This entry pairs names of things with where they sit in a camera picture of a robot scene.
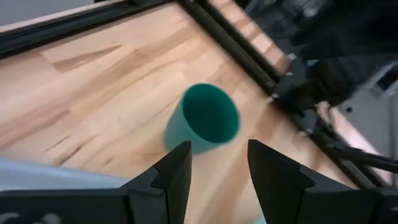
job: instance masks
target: wooden floor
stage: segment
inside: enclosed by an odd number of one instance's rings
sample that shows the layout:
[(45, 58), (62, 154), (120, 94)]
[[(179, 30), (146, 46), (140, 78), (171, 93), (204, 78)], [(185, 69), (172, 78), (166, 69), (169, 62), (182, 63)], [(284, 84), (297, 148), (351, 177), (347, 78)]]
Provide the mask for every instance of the wooden floor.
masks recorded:
[[(286, 68), (238, 6), (213, 3)], [(227, 146), (194, 156), (187, 223), (251, 223), (259, 215), (246, 158), (251, 138), (354, 187), (175, 3), (0, 61), (0, 157), (133, 178), (165, 155), (165, 125), (198, 82), (232, 97), (242, 128)]]

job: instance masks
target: wood grain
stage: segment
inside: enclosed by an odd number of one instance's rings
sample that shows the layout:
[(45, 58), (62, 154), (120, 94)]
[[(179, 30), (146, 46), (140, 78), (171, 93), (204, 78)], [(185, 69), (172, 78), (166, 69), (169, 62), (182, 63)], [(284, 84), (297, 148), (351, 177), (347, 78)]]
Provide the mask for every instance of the wood grain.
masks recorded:
[[(284, 72), (289, 61), (234, 2), (213, 4)], [(194, 156), (186, 223), (259, 215), (251, 138), (354, 187), (175, 3), (4, 59), (0, 80), (0, 157), (128, 178), (167, 153), (165, 125), (190, 85), (222, 88), (242, 128), (228, 145)]]

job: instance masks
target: plastic cup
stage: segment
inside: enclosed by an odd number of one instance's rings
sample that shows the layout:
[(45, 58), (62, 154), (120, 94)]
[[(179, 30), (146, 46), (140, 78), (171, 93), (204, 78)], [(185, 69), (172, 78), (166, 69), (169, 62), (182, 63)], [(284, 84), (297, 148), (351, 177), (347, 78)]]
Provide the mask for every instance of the plastic cup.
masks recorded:
[(199, 83), (185, 91), (164, 134), (171, 150), (182, 141), (191, 141), (199, 154), (230, 142), (238, 133), (240, 117), (233, 100), (217, 86)]

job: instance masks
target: gray surface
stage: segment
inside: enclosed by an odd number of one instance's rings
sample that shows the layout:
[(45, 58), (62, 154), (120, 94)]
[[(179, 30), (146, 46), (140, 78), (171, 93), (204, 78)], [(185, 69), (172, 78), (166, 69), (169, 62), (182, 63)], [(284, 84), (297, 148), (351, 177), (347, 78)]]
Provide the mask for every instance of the gray surface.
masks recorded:
[(118, 188), (129, 179), (0, 159), (0, 191)]
[(0, 0), (0, 26), (93, 3), (94, 0)]
[[(339, 105), (346, 119), (384, 156), (391, 156), (389, 100), (381, 100), (377, 94), (359, 90), (354, 97)], [(351, 113), (345, 110), (349, 106), (353, 109)]]

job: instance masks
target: cup rim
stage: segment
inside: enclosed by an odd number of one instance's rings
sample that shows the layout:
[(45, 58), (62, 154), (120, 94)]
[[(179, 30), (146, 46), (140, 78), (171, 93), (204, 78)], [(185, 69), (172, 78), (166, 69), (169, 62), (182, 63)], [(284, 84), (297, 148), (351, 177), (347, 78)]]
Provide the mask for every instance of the cup rim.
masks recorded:
[(231, 105), (233, 106), (234, 112), (235, 112), (235, 114), (236, 114), (236, 118), (237, 118), (237, 120), (238, 120), (238, 126), (237, 126), (237, 128), (235, 129), (235, 132), (231, 135), (231, 137), (228, 138), (228, 139), (225, 140), (225, 141), (209, 141), (209, 140), (203, 138), (203, 137), (200, 136), (193, 128), (191, 128), (191, 126), (189, 125), (189, 122), (187, 121), (187, 126), (188, 126), (188, 128), (189, 128), (192, 132), (194, 132), (197, 136), (199, 136), (200, 138), (202, 138), (202, 140), (204, 140), (204, 141), (206, 141), (206, 142), (210, 142), (210, 143), (213, 143), (213, 144), (224, 144), (224, 143), (228, 143), (228, 142), (232, 141), (232, 140), (238, 135), (239, 130), (241, 129), (241, 116), (240, 116), (240, 114), (239, 114), (239, 110), (238, 110), (238, 108), (236, 107), (235, 102), (234, 102), (234, 101), (232, 100), (232, 98), (231, 98), (223, 89), (221, 89), (220, 87), (218, 87), (218, 86), (216, 86), (216, 85), (213, 85), (213, 84), (210, 84), (210, 83), (196, 83), (196, 84), (193, 84), (192, 86), (190, 86), (188, 89), (186, 89), (185, 92), (184, 92), (184, 94), (183, 94), (183, 98), (182, 98), (182, 100), (181, 100), (181, 104), (182, 104), (182, 105), (181, 105), (181, 110), (182, 110), (183, 115), (184, 115), (184, 103), (185, 103), (185, 99), (186, 99), (187, 93), (188, 93), (190, 90), (192, 90), (193, 88), (198, 87), (198, 86), (208, 86), (208, 87), (211, 87), (211, 88), (213, 88), (214, 90), (220, 92), (222, 95), (226, 96), (226, 98), (229, 100), (229, 102), (230, 102)]

